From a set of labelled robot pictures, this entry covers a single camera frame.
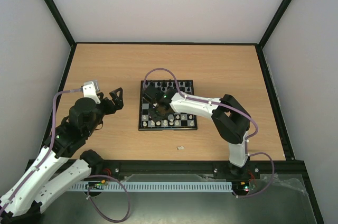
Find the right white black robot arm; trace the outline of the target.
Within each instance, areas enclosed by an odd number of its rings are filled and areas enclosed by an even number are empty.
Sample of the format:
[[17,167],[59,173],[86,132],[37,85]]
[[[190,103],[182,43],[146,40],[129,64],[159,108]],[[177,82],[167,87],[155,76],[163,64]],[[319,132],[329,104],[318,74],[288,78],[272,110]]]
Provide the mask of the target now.
[[233,96],[204,98],[175,88],[163,92],[149,85],[143,89],[142,98],[149,102],[148,111],[155,122],[174,113],[212,120],[221,138],[228,142],[230,172],[240,178],[249,171],[246,137],[251,117]]

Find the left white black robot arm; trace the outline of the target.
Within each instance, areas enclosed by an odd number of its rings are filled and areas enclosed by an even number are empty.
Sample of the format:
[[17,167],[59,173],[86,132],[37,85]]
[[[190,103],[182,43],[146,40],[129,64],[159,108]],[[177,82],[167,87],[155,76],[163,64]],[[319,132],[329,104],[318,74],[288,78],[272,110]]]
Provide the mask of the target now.
[[1,223],[36,223],[47,207],[74,183],[97,175],[103,158],[93,150],[84,151],[71,166],[54,177],[54,173],[103,123],[106,115],[121,110],[122,88],[110,92],[110,98],[89,83],[82,86],[83,97],[69,109],[20,180],[1,196]]

